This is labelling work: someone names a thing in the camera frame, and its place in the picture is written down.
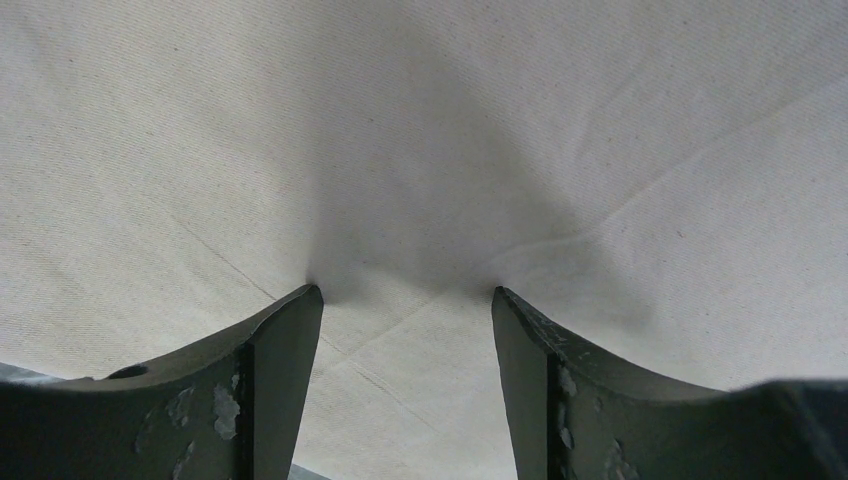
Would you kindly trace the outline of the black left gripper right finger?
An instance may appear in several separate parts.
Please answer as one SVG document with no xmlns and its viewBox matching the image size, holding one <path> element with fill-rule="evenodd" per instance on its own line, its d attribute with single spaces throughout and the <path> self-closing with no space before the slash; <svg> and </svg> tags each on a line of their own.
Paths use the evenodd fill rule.
<svg viewBox="0 0 848 480">
<path fill-rule="evenodd" d="M 847 384 L 722 392 L 631 363 L 498 287 L 491 315 L 521 479 L 843 479 Z"/>
</svg>

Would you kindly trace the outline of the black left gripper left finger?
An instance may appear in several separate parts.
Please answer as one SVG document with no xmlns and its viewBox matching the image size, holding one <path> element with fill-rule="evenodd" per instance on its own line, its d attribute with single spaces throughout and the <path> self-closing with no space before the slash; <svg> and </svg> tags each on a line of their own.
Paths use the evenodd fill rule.
<svg viewBox="0 0 848 480">
<path fill-rule="evenodd" d="M 305 285 L 102 379 L 1 386 L 5 479 L 285 479 L 319 340 Z"/>
</svg>

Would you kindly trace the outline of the beige wrapping cloth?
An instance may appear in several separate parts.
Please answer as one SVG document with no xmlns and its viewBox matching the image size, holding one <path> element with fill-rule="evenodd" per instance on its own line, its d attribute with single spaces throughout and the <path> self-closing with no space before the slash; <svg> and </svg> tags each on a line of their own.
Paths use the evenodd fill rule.
<svg viewBox="0 0 848 480">
<path fill-rule="evenodd" d="M 499 285 L 714 389 L 847 374 L 843 1 L 5 1 L 1 359 L 317 284 L 296 461 L 515 475 Z"/>
</svg>

